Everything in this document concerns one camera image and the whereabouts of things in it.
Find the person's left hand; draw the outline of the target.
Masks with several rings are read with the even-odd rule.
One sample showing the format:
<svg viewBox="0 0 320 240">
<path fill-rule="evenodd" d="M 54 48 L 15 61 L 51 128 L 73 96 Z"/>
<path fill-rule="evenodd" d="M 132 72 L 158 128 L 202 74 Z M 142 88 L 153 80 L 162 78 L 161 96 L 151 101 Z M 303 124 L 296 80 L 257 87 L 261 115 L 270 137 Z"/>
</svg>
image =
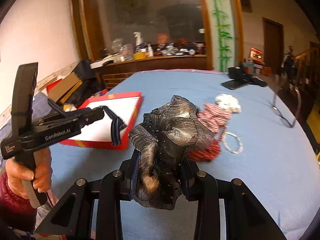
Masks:
<svg viewBox="0 0 320 240">
<path fill-rule="evenodd" d="M 24 165 L 15 161 L 14 158 L 8 159 L 5 163 L 5 170 L 8 176 L 8 186 L 11 191 L 24 198 L 29 199 L 25 188 L 22 184 L 23 180 L 33 181 L 33 188 L 39 193 L 46 193 L 52 185 L 52 157 L 49 148 L 44 148 L 37 153 L 41 156 L 41 161 L 37 165 L 35 171 L 32 171 Z"/>
</svg>

